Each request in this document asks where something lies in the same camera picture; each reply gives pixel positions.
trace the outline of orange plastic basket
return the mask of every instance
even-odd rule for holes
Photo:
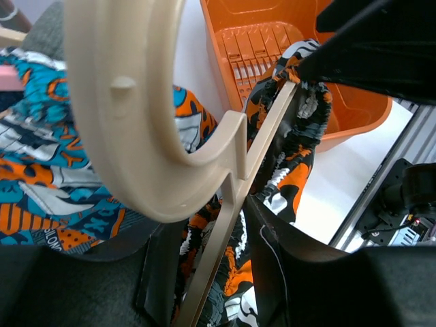
[[[200,0],[207,50],[224,110],[241,111],[252,87],[291,44],[332,34],[315,30],[331,0]],[[392,99],[338,84],[328,85],[333,113],[318,151],[371,131],[388,117]]]

